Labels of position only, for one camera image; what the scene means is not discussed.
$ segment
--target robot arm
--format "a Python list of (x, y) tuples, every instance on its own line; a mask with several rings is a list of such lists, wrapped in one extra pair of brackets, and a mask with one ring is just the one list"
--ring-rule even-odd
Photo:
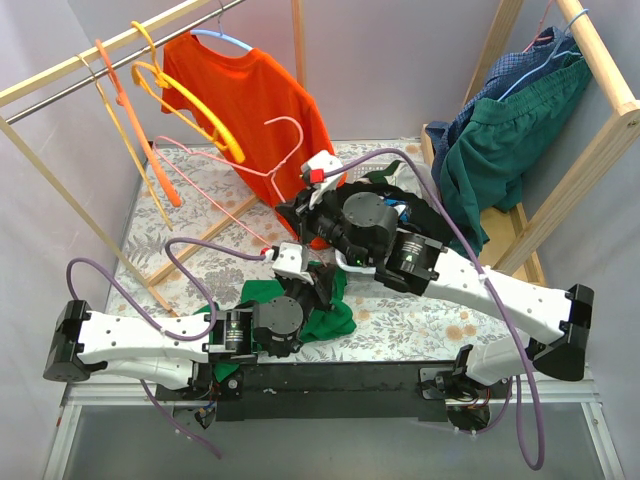
[[(309, 188), (276, 207), (302, 242), (320, 236), (352, 267), (365, 267), (363, 273), (375, 269), (375, 280), (393, 290), (448, 300), (500, 318), (484, 278), (473, 263), (446, 247), (453, 234), (426, 202), (401, 196), (391, 187), (381, 191), (361, 184), (356, 190), (345, 184), (336, 189), (335, 176), (317, 174), (335, 170), (326, 155), (319, 154), (309, 163), (313, 163), (311, 174), (303, 176)], [(321, 183), (313, 182), (314, 173)], [(582, 285), (568, 292), (548, 289), (485, 270), (521, 330), (533, 365), (554, 378), (581, 380), (593, 291)], [(460, 390), (482, 389), (523, 371), (513, 339), (505, 338), (464, 347), (454, 372), (443, 375), (452, 381), (436, 378), (433, 386), (444, 396), (455, 396)]]
[(176, 340), (164, 331), (195, 337), (211, 322), (209, 313), (155, 319), (162, 327), (157, 330), (142, 318), (106, 315), (85, 301), (70, 301), (58, 318), (44, 378), (79, 382), (110, 374), (170, 390), (207, 389), (215, 363), (256, 363), (258, 350), (278, 357), (299, 351), (311, 312), (331, 308), (336, 267), (309, 265), (308, 250), (298, 244), (282, 243), (267, 255), (284, 294), (217, 311), (213, 330), (198, 340)]

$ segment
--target blue hanger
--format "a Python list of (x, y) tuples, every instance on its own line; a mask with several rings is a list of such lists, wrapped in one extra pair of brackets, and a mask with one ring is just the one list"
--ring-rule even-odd
[(208, 37), (219, 38), (220, 40), (224, 40), (225, 42), (232, 43), (233, 45), (236, 45), (236, 46), (242, 48), (243, 50), (246, 50), (247, 52), (251, 51), (252, 48), (249, 45), (247, 45), (244, 42), (241, 42), (237, 38), (230, 37), (229, 35), (224, 33), (224, 31), (222, 30), (222, 15), (224, 15), (224, 4), (222, 3), (222, 0), (218, 0), (218, 1), (220, 2), (220, 8), (222, 9), (222, 12), (220, 13), (220, 15), (218, 15), (218, 30), (219, 31), (218, 32), (213, 32), (211, 30), (191, 30), (191, 34), (192, 35), (206, 35)]
[(213, 32), (211, 30), (191, 30), (191, 34), (192, 35), (206, 35), (208, 37), (219, 38), (220, 40), (224, 40), (225, 42), (233, 43), (234, 45), (237, 45), (238, 47), (246, 50), (247, 52), (252, 50), (252, 47), (250, 47), (246, 43), (241, 42), (237, 38), (230, 37), (226, 33)]
[(547, 64), (548, 64), (551, 60), (556, 59), (556, 58), (559, 58), (559, 57), (563, 57), (564, 55), (578, 55), (578, 56), (581, 56), (581, 55), (582, 55), (582, 54), (580, 54), (580, 53), (578, 53), (578, 52), (570, 52), (570, 51), (568, 51), (568, 50), (567, 50), (566, 52), (558, 53), (557, 55), (556, 55), (556, 52), (557, 52), (557, 51), (558, 51), (558, 49), (560, 48), (560, 44), (564, 41), (564, 37), (566, 36), (567, 31), (569, 30), (569, 28), (571, 28), (571, 25), (573, 25), (573, 22), (575, 22), (578, 18), (580, 18), (582, 15), (584, 15), (584, 14), (585, 14), (585, 13), (587, 13), (588, 11), (589, 11), (589, 9), (588, 9), (588, 8), (585, 8), (585, 9), (584, 9), (584, 10), (582, 10), (579, 14), (577, 14), (575, 17), (573, 17), (573, 18), (571, 19), (571, 21), (569, 22), (569, 24), (566, 26), (566, 28), (565, 28), (565, 29), (564, 29), (564, 31), (562, 32), (562, 38), (560, 38), (560, 39), (558, 40), (558, 43), (556, 43), (556, 46), (553, 48), (553, 51), (551, 52), (551, 54), (549, 55), (549, 57), (547, 57), (547, 59), (545, 60), (545, 62), (544, 62), (542, 65), (540, 65), (538, 68), (534, 68), (534, 69), (533, 69), (533, 70), (531, 70), (530, 72), (527, 72), (527, 73), (525, 73), (522, 77), (520, 77), (520, 79), (519, 79), (516, 83), (514, 83), (513, 85), (511, 85), (511, 86), (509, 87), (509, 89), (508, 89), (506, 92), (504, 92), (504, 93), (502, 94), (502, 96), (498, 99), (498, 101), (499, 101), (499, 102), (501, 102), (502, 100), (504, 100), (504, 99), (505, 99), (505, 98), (506, 98), (506, 97), (507, 97), (507, 96), (508, 96), (512, 91), (513, 91), (513, 89), (514, 89), (514, 88), (516, 88), (516, 86), (520, 84), (520, 82), (522, 82), (522, 81), (523, 81), (525, 78), (527, 78), (528, 76), (533, 75), (533, 74), (534, 74), (535, 72), (537, 72), (538, 70), (541, 70), (541, 69), (543, 69), (544, 67), (546, 67), (546, 66), (547, 66)]

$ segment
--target orange hanger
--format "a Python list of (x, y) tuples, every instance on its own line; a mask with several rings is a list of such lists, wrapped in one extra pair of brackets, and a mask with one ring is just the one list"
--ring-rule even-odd
[(109, 55), (107, 54), (106, 50), (102, 46), (102, 42), (100, 40), (96, 40), (96, 48), (98, 49), (98, 52), (100, 52), (100, 55), (102, 56), (102, 60), (104, 61), (104, 64), (106, 65), (107, 70), (109, 71), (108, 73), (109, 79), (113, 83), (113, 86), (116, 88), (116, 92), (118, 94), (118, 96), (116, 97), (116, 103), (124, 107), (125, 112), (127, 113), (127, 117), (129, 117), (129, 121), (131, 122), (131, 126), (133, 127), (133, 130), (135, 131), (136, 136), (138, 137), (138, 141), (142, 146), (142, 150), (144, 150), (144, 153), (147, 159), (149, 160), (149, 164), (151, 165), (151, 168), (153, 169), (153, 172), (155, 173), (156, 178), (158, 179), (158, 183), (160, 183), (160, 186), (162, 187), (162, 190), (164, 190), (164, 193), (167, 195), (167, 198), (171, 202), (171, 205), (173, 205), (174, 207), (179, 207), (182, 204), (182, 201), (180, 200), (180, 196), (178, 195), (178, 192), (175, 190), (175, 188), (171, 184), (171, 180), (169, 180), (169, 177), (167, 176), (166, 172), (162, 169), (162, 166), (160, 165), (160, 162), (158, 161), (158, 158), (156, 157), (155, 153), (153, 153), (153, 150), (149, 146), (149, 141), (147, 140), (147, 137), (144, 134), (144, 130), (142, 129), (142, 125), (140, 125), (140, 122), (138, 120), (138, 117), (136, 116), (133, 106), (129, 101), (127, 92), (125, 92), (124, 88), (122, 87), (122, 84), (120, 83), (120, 79), (116, 75), (116, 72), (113, 69), (113, 66), (111, 65), (111, 60), (109, 59)]
[[(231, 134), (229, 129), (220, 121), (220, 119), (204, 104), (200, 101), (198, 97), (193, 95), (189, 90), (187, 90), (183, 85), (181, 85), (177, 80), (173, 79), (165, 72), (162, 71), (160, 64), (157, 59), (156, 47), (153, 44), (153, 40), (149, 33), (145, 30), (145, 28), (140, 25), (138, 22), (131, 22), (131, 26), (137, 29), (140, 34), (147, 40), (149, 44), (149, 48), (151, 50), (151, 63), (152, 65), (144, 62), (134, 62), (131, 67), (131, 76), (133, 77), (133, 82), (140, 86), (145, 92), (155, 98), (158, 102), (160, 102), (165, 108), (169, 111), (177, 115), (191, 128), (200, 133), (207, 140), (212, 142), (218, 150), (224, 152), (225, 150), (229, 150), (233, 159), (236, 163), (243, 163), (245, 160), (244, 152), (240, 145), (236, 141), (235, 137)], [(189, 120), (186, 116), (184, 116), (181, 112), (173, 108), (167, 102), (165, 102), (161, 96), (153, 91), (151, 86), (147, 83), (147, 81), (142, 76), (140, 72), (140, 68), (144, 68), (149, 70), (156, 81), (156, 85), (160, 88), (175, 88), (180, 92), (187, 100), (189, 100), (202, 114), (211, 122), (213, 125), (213, 134), (210, 135), (203, 128), (196, 125), (193, 121)]]
[(162, 206), (162, 203), (160, 202), (160, 199), (158, 198), (158, 195), (156, 194), (155, 190), (153, 189), (153, 185), (151, 184), (151, 180), (149, 180), (149, 177), (147, 176), (147, 172), (145, 172), (144, 167), (142, 166), (142, 162), (140, 161), (140, 158), (138, 158), (138, 154), (136, 153), (135, 149), (133, 148), (133, 145), (131, 144), (131, 140), (129, 140), (129, 136), (124, 131), (124, 128), (122, 127), (122, 124), (120, 123), (120, 120), (118, 119), (118, 116), (116, 115), (116, 112), (113, 109), (113, 105), (111, 105), (111, 102), (109, 101), (109, 98), (107, 97), (106, 93), (104, 93), (102, 85), (100, 85), (100, 82), (96, 78), (96, 75), (93, 72), (93, 69), (87, 63), (87, 61), (84, 59), (84, 57), (82, 55), (76, 55), (76, 56), (80, 59), (80, 61), (82, 63), (84, 63), (85, 67), (87, 67), (89, 69), (89, 72), (91, 72), (91, 77), (93, 78), (93, 82), (94, 82), (94, 84), (96, 86), (96, 89), (98, 90), (98, 93), (100, 94), (100, 98), (102, 98), (102, 103), (104, 104), (104, 107), (107, 109), (107, 113), (109, 114), (109, 117), (111, 117), (111, 120), (113, 121), (113, 124), (116, 126), (116, 129), (118, 130), (118, 133), (122, 137), (122, 140), (124, 141), (124, 144), (127, 147), (127, 151), (129, 152), (129, 155), (131, 155), (131, 158), (133, 159), (133, 163), (135, 163), (136, 168), (138, 169), (138, 172), (140, 172), (140, 176), (142, 177), (142, 180), (144, 181), (145, 185), (149, 189), (149, 194), (151, 194), (151, 198), (153, 199), (153, 202), (156, 204), (156, 207), (157, 207), (158, 211), (160, 212), (160, 215), (162, 215), (162, 218), (164, 219), (164, 223), (167, 224), (167, 227), (169, 227), (169, 230), (173, 230), (173, 224), (171, 223), (171, 220), (169, 219), (169, 216), (167, 215), (167, 212), (165, 211), (164, 207)]

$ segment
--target floral tablecloth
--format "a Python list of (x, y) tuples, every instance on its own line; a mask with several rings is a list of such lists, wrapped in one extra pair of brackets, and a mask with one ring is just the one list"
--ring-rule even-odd
[[(344, 160), (357, 158), (382, 147), (403, 149), (416, 161), (422, 161), (419, 145), (413, 142), (335, 144), (337, 156)], [(163, 153), (223, 208), (233, 209), (251, 194), (249, 188), (229, 167), (175, 148), (164, 149)], [(391, 161), (394, 158), (385, 155), (378, 157), (380, 159)], [(163, 245), (169, 238), (199, 237), (224, 217), (218, 207), (201, 196), (181, 176), (168, 167), (166, 170), (183, 199), (183, 205), (178, 209), (164, 201), (165, 209), (174, 224), (174, 231), (171, 232), (166, 227), (143, 185), (124, 248), (128, 258), (145, 276), (151, 275), (166, 263)], [(261, 203), (245, 213), (241, 220), (268, 243), (278, 244), (291, 238), (276, 220), (273, 211)], [(235, 223), (216, 236), (214, 242), (254, 254), (264, 246), (261, 240)], [(328, 261), (332, 259), (333, 252), (327, 250), (319, 255)], [(185, 265), (202, 279), (222, 308), (237, 304), (245, 280), (273, 277), (267, 264), (247, 262), (205, 249), (187, 260)], [(166, 315), (164, 309), (122, 265), (118, 267), (117, 279), (152, 315)], [(178, 271), (170, 274), (156, 288), (179, 314), (189, 314), (204, 304), (196, 288)], [(487, 343), (507, 335), (506, 328), (499, 320), (449, 302), (399, 294), (360, 275), (349, 276), (344, 301), (353, 310), (357, 324), (353, 334), (304, 345), (298, 354), (286, 359), (261, 357), (260, 361), (300, 363), (448, 360), (454, 358), (458, 349), (467, 343)], [(107, 313), (136, 315), (133, 308), (114, 289), (109, 295)]]

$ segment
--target metal rod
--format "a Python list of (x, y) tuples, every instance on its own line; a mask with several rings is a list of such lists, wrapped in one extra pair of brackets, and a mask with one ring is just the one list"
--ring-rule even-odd
[[(197, 27), (198, 25), (203, 24), (207, 20), (211, 20), (212, 18), (215, 18), (215, 17), (217, 17), (219, 15), (222, 15), (227, 10), (229, 10), (229, 9), (231, 9), (231, 8), (237, 6), (237, 5), (240, 5), (244, 1), (245, 0), (234, 0), (233, 2), (230, 2), (227, 5), (225, 5), (223, 8), (219, 8), (218, 10), (215, 10), (215, 11), (213, 11), (211, 13), (208, 13), (204, 17), (199, 18), (198, 20), (190, 23), (189, 25), (187, 25), (185, 27), (182, 27), (179, 30), (176, 30), (175, 32), (170, 33), (169, 35), (167, 35), (165, 37), (162, 37), (160, 40), (154, 42), (153, 44), (156, 47), (161, 47), (165, 43), (170, 42), (171, 40), (173, 40), (176, 37), (179, 37), (183, 33), (188, 32), (189, 30), (192, 30), (193, 28)], [(123, 65), (131, 63), (136, 58), (141, 57), (142, 55), (147, 53), (149, 50), (151, 50), (151, 47), (149, 45), (147, 45), (147, 46), (141, 48), (140, 50), (137, 50), (137, 51), (133, 52), (132, 54), (127, 55), (126, 57), (124, 57), (124, 58), (118, 60), (117, 62), (115, 62), (113, 64), (113, 68), (118, 69), (118, 68), (122, 67)], [(95, 78), (104, 77), (106, 74), (107, 74), (107, 69), (103, 68), (102, 70), (98, 70), (96, 72)], [(42, 100), (42, 101), (40, 101), (38, 103), (35, 103), (35, 104), (31, 105), (28, 108), (25, 108), (21, 112), (16, 113), (12, 117), (9, 117), (6, 120), (6, 122), (9, 125), (13, 125), (14, 123), (19, 122), (23, 118), (28, 117), (32, 113), (36, 113), (38, 110), (42, 110), (47, 105), (51, 105), (52, 103), (57, 102), (61, 98), (66, 97), (67, 95), (75, 92), (76, 90), (80, 90), (82, 87), (86, 87), (87, 85), (91, 85), (93, 83), (93, 81), (94, 81), (94, 77), (92, 77), (92, 76), (86, 77), (86, 78), (80, 80), (79, 82), (74, 83), (70, 87), (67, 87), (64, 90), (60, 90), (58, 93), (55, 93), (55, 94), (51, 95), (50, 97), (45, 98), (44, 100)]]

